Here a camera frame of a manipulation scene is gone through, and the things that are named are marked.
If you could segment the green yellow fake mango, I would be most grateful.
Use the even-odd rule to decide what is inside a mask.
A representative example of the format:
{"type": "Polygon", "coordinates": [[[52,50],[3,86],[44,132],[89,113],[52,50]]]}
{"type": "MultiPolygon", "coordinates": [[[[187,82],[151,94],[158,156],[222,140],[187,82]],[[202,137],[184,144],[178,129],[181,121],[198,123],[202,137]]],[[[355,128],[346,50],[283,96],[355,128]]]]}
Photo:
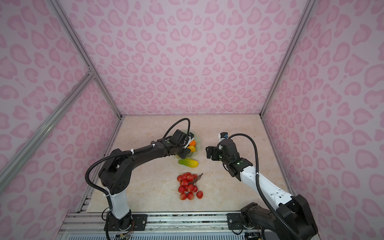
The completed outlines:
{"type": "Polygon", "coordinates": [[[199,162],[193,159],[180,159],[178,163],[189,168],[196,168],[199,165],[199,162]]]}

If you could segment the red fake cherry bunch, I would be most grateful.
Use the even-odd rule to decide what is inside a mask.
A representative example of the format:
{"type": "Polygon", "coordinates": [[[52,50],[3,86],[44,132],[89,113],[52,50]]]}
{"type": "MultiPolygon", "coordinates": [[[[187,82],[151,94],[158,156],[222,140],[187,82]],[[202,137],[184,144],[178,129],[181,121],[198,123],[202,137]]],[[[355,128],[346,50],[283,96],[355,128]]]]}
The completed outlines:
{"type": "Polygon", "coordinates": [[[177,181],[179,182],[178,192],[180,194],[179,198],[181,201],[184,200],[194,200],[195,197],[198,199],[202,199],[204,193],[199,189],[197,183],[203,176],[203,173],[200,175],[192,174],[192,173],[184,173],[182,175],[177,176],[177,181]]]}

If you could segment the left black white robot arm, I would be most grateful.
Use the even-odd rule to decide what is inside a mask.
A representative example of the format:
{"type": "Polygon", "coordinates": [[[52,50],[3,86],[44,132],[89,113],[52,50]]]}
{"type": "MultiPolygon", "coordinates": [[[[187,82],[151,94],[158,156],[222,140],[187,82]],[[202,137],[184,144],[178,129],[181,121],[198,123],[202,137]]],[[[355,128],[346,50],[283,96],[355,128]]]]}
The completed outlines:
{"type": "Polygon", "coordinates": [[[122,151],[115,149],[105,157],[99,171],[101,192],[104,193],[108,210],[105,216],[104,231],[130,231],[134,228],[135,218],[129,206],[128,188],[132,179],[137,178],[138,170],[144,170],[144,165],[170,156],[187,157],[191,150],[188,148],[195,139],[193,133],[176,130],[173,135],[152,141],[149,145],[122,151]]]}

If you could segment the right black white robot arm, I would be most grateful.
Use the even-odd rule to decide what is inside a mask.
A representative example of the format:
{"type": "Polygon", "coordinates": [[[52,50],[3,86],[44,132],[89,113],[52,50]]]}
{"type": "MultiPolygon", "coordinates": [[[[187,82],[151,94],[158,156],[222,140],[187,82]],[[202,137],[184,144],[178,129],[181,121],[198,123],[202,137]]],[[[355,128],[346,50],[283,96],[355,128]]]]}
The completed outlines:
{"type": "Polygon", "coordinates": [[[206,147],[207,158],[220,161],[229,174],[256,191],[265,203],[256,203],[241,209],[248,228],[260,226],[277,234],[281,240],[310,240],[318,234],[318,227],[308,201],[301,195],[292,195],[259,171],[257,163],[242,158],[235,142],[222,139],[217,146],[206,147]]]}

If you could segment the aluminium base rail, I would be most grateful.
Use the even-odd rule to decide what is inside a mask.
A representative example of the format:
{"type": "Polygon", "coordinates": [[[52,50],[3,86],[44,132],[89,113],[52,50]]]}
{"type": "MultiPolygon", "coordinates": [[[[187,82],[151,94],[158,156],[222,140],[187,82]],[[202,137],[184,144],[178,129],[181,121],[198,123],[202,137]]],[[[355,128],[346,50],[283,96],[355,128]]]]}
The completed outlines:
{"type": "Polygon", "coordinates": [[[241,212],[137,212],[126,230],[105,231],[106,214],[67,214],[57,240],[277,240],[271,230],[248,227],[241,212]]]}

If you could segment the right corner aluminium post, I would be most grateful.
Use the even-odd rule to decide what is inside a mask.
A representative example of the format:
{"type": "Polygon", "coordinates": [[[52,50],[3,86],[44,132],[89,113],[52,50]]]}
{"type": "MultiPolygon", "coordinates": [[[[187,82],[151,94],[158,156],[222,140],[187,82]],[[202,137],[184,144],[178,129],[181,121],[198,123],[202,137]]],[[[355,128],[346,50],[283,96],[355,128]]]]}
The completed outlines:
{"type": "Polygon", "coordinates": [[[278,86],[278,84],[279,84],[279,82],[283,76],[283,73],[285,72],[287,66],[289,65],[290,59],[291,59],[292,55],[294,54],[298,43],[300,42],[300,38],[302,37],[302,35],[305,31],[305,28],[307,27],[307,25],[310,21],[310,18],[313,14],[313,11],[316,9],[316,7],[318,5],[318,2],[319,1],[316,1],[316,0],[309,0],[306,2],[303,13],[302,13],[301,17],[299,18],[298,25],[297,25],[295,31],[293,32],[291,40],[289,41],[288,47],[285,51],[285,54],[282,58],[280,65],[279,65],[278,71],[277,71],[275,78],[272,82],[271,88],[267,94],[266,101],[265,101],[265,103],[262,107],[262,110],[260,112],[261,119],[263,119],[264,116],[266,115],[267,109],[268,109],[268,107],[272,101],[272,97],[274,96],[274,93],[277,89],[277,86],[278,86]]]}

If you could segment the corner aluminium post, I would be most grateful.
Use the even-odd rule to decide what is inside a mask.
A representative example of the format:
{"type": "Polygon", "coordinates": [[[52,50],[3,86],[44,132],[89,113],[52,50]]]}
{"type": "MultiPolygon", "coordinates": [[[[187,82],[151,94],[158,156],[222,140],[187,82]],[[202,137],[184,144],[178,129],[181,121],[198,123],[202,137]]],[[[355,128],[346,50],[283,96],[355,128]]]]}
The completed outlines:
{"type": "Polygon", "coordinates": [[[263,119],[264,116],[266,115],[267,109],[268,109],[268,107],[272,101],[272,97],[274,96],[274,93],[277,89],[277,86],[278,86],[278,84],[279,84],[279,82],[283,76],[283,73],[285,72],[287,66],[289,65],[290,59],[291,59],[292,55],[294,54],[298,43],[300,42],[300,38],[302,37],[302,35],[305,31],[305,28],[307,27],[307,25],[310,21],[310,18],[313,14],[313,11],[316,9],[316,7],[318,5],[318,2],[319,1],[316,1],[316,0],[309,0],[306,2],[303,13],[302,13],[301,17],[299,18],[298,25],[297,25],[295,31],[293,32],[291,40],[289,41],[288,47],[285,51],[285,54],[282,58],[280,65],[279,65],[278,71],[277,71],[275,78],[272,82],[271,88],[267,94],[266,101],[265,101],[265,103],[262,107],[262,110],[260,112],[261,119],[263,119]]]}
{"type": "Polygon", "coordinates": [[[62,27],[66,31],[68,37],[70,38],[72,44],[74,45],[75,49],[77,50],[78,54],[80,55],[81,59],[89,69],[89,72],[94,76],[96,84],[98,85],[99,89],[101,90],[102,94],[106,98],[107,103],[112,108],[115,115],[118,117],[119,120],[123,118],[122,113],[119,111],[115,101],[112,98],[112,95],[109,93],[106,85],[102,81],[102,78],[100,77],[99,73],[96,70],[95,65],[93,64],[90,55],[88,54],[84,44],[82,43],[81,39],[79,38],[78,34],[76,33],[68,15],[64,11],[63,6],[61,5],[60,1],[47,1],[48,4],[51,6],[54,14],[57,16],[58,21],[61,23],[62,27]]]}

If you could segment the diagonal aluminium frame bar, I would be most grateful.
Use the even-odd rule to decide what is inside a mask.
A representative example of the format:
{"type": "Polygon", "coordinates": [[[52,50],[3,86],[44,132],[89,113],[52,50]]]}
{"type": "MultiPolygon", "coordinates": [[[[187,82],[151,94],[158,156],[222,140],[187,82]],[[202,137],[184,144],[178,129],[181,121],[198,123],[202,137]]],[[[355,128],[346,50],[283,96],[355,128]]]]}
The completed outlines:
{"type": "Polygon", "coordinates": [[[8,185],[30,159],[31,155],[40,147],[43,141],[48,137],[51,131],[68,112],[69,108],[73,105],[73,103],[76,102],[78,97],[88,87],[90,82],[94,79],[94,74],[94,71],[90,71],[83,77],[81,82],[71,90],[71,92],[53,111],[53,113],[34,132],[32,137],[13,156],[13,158],[1,172],[1,193],[5,191],[8,185]]]}

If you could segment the left corner aluminium post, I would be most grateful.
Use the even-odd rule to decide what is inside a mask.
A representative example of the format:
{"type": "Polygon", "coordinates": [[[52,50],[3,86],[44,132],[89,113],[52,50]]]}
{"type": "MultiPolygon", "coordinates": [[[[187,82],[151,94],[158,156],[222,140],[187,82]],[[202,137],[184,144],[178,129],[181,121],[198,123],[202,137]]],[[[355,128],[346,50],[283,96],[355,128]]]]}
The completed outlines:
{"type": "Polygon", "coordinates": [[[79,38],[78,34],[76,33],[68,15],[64,11],[63,6],[61,5],[60,1],[47,1],[48,4],[51,6],[54,14],[57,16],[58,21],[61,23],[62,27],[66,31],[68,37],[70,38],[72,44],[74,45],[75,49],[77,50],[78,54],[80,55],[81,59],[89,69],[89,72],[94,76],[96,84],[98,85],[99,89],[101,90],[102,94],[106,98],[107,103],[112,108],[115,115],[118,117],[119,120],[123,118],[122,113],[119,111],[115,101],[112,98],[112,95],[109,93],[106,85],[102,81],[102,78],[100,77],[99,73],[96,70],[95,65],[93,64],[90,55],[88,54],[84,44],[82,43],[81,39],[79,38]]]}

